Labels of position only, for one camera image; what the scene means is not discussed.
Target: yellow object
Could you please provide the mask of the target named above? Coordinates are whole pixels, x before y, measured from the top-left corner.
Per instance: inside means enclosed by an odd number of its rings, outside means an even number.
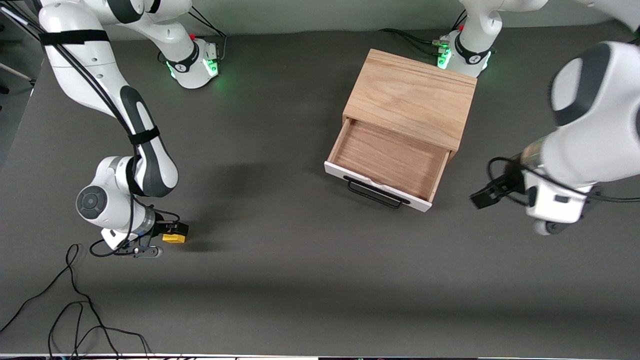
[[[183,244],[186,240],[186,236],[178,234],[163,234],[162,241],[166,241],[172,244]]]

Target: dark gray tabletop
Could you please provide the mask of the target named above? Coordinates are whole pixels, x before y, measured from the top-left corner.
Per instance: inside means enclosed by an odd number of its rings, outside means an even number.
[[[552,75],[605,39],[631,34],[616,24],[505,29],[427,213],[371,203],[323,169],[368,50],[418,58],[399,37],[232,37],[221,77],[198,90],[171,79],[151,42],[116,42],[180,170],[175,191],[153,203],[191,234],[159,259],[84,256],[79,286],[106,325],[141,332],[155,352],[637,359],[640,206],[602,204],[542,237],[517,205],[477,211],[468,200],[487,182],[487,160],[553,130]],[[70,244],[99,238],[76,195],[102,158],[130,152],[118,123],[68,99],[45,64],[0,175],[0,323],[63,268]],[[640,192],[637,178],[608,189]],[[74,299],[65,278],[0,335],[0,352],[45,352]],[[64,351],[75,320],[56,333]],[[115,341],[141,352],[136,338]]]

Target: wall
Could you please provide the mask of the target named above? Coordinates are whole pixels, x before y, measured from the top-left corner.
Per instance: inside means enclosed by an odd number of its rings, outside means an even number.
[[[456,0],[193,0],[216,27],[230,34],[297,33],[301,31],[369,31],[381,28],[445,29],[463,7]],[[502,12],[505,27],[595,24],[610,19],[573,0],[549,0],[540,11]],[[212,32],[189,15],[178,18],[197,35]],[[141,38],[115,26],[113,39]]]

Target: white drawer front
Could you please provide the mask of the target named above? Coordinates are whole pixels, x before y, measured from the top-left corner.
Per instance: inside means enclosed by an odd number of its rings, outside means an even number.
[[[368,177],[362,176],[360,174],[357,174],[353,171],[350,171],[348,169],[345,169],[343,167],[339,167],[336,164],[332,164],[328,161],[324,162],[324,171],[326,171],[327,174],[331,174],[333,176],[337,176],[343,180],[344,176],[349,176],[352,177],[353,179],[357,179],[359,181],[362,181],[363,183],[366,183],[368,185],[371,185],[377,189],[386,191],[388,193],[392,193],[398,197],[401,197],[403,199],[406,199],[409,201],[409,204],[407,204],[407,206],[420,210],[422,212],[427,211],[428,209],[431,208],[431,203],[422,199],[419,199],[413,195],[409,195],[405,192],[402,192],[398,189],[392,188],[390,186],[387,185],[382,185],[382,184],[378,184],[375,183],[374,181],[372,181],[371,179],[369,179]]]

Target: wooden drawer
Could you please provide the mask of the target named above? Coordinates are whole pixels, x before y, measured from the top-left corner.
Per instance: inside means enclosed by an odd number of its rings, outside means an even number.
[[[475,88],[475,78],[371,50],[325,171],[359,195],[427,211],[458,151]]]

